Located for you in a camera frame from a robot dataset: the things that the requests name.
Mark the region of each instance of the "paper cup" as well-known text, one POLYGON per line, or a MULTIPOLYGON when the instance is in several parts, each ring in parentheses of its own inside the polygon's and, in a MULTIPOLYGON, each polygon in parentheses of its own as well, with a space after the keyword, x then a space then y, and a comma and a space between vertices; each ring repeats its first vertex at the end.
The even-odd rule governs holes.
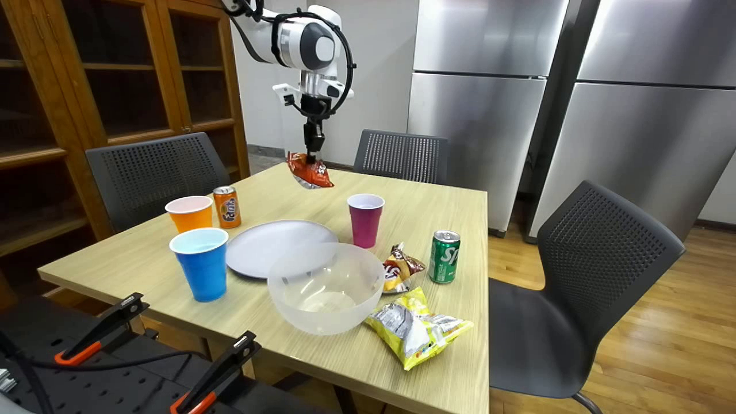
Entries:
POLYGON ((180 233, 194 228, 212 228, 212 199, 209 196, 186 196, 167 205, 170 221, 180 233))
POLYGON ((222 228, 198 228, 170 240, 197 301, 215 301, 226 295, 226 244, 222 228))
POLYGON ((384 199, 376 194, 355 194, 348 199, 352 244, 362 249, 374 249, 378 237, 378 225, 383 221, 384 199))

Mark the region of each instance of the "black chair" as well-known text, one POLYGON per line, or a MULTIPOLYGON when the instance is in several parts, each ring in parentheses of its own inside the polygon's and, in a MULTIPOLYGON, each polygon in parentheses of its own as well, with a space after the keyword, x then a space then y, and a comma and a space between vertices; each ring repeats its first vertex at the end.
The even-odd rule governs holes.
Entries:
POLYGON ((229 170, 202 132, 94 148, 87 162, 115 230, 160 217, 172 199, 229 184, 229 170))
POLYGON ((355 170, 415 183, 447 184, 450 141, 363 129, 355 170))
POLYGON ((546 287, 491 280, 491 385, 546 398, 583 393, 604 336, 683 255, 621 196, 583 183, 538 233, 546 287))

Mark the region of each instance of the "cable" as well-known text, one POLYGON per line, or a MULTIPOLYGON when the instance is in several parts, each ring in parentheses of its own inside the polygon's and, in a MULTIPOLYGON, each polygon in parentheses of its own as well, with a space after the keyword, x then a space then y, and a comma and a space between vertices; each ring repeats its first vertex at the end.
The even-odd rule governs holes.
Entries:
POLYGON ((54 414, 49 393, 45 389, 45 383, 39 379, 39 376, 32 369, 32 362, 0 331, 0 351, 10 356, 17 359, 21 372, 26 376, 30 389, 38 395, 39 409, 42 414, 54 414))

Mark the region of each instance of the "wrapper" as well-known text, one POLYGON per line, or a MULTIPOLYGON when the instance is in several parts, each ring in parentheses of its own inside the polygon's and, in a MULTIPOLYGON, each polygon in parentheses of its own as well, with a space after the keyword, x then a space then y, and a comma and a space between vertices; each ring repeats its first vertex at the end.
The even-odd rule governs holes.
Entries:
POLYGON ((327 165, 306 155, 286 153, 286 164, 291 165, 295 180, 306 190, 330 190, 333 186, 327 165))
POLYGON ((406 370, 442 354, 471 323, 435 316, 422 287, 393 300, 367 321, 406 370))
POLYGON ((415 276, 423 269, 427 264, 408 255, 404 244, 393 244, 384 262, 384 298, 410 293, 415 276))

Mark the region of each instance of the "blue paper cup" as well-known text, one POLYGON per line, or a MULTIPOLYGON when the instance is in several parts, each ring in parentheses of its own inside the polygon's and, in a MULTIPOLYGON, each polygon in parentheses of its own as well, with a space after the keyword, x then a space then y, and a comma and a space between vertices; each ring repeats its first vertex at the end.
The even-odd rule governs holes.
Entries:
POLYGON ((170 240, 197 301, 215 301, 226 293, 226 244, 222 228, 198 228, 170 240))

